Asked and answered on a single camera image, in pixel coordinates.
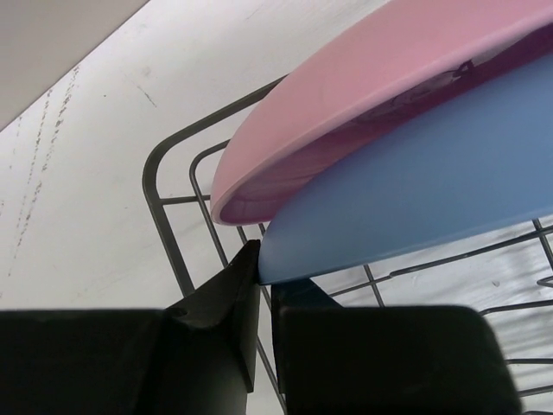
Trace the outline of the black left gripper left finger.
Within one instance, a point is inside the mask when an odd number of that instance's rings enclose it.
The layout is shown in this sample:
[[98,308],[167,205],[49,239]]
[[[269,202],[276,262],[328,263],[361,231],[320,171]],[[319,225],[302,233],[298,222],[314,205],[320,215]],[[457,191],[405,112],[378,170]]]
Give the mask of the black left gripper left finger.
[[166,309],[4,311],[2,413],[245,413],[259,247]]

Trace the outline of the wire dish rack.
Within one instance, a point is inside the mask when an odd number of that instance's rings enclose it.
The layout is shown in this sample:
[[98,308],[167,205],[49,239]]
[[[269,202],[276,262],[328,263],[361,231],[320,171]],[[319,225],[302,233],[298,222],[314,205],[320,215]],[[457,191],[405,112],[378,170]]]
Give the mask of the wire dish rack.
[[[209,214],[228,137],[271,90],[265,85],[163,139],[143,168],[143,194],[177,284],[190,294],[265,225],[228,227]],[[499,337],[524,412],[552,411],[552,219],[542,217],[446,245],[318,277],[346,306],[454,303],[474,307]]]

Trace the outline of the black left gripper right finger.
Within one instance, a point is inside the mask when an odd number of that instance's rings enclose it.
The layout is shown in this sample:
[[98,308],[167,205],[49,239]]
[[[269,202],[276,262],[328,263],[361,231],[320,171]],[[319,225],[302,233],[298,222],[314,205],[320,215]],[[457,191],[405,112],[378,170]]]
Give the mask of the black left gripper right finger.
[[309,281],[271,287],[290,414],[519,414],[487,321],[462,306],[345,307]]

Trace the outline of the blue plate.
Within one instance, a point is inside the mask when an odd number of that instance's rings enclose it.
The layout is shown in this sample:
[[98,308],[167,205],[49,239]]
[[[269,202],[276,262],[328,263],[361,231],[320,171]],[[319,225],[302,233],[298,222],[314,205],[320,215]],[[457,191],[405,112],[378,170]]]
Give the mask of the blue plate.
[[552,58],[545,55],[355,151],[276,214],[262,284],[311,278],[552,212]]

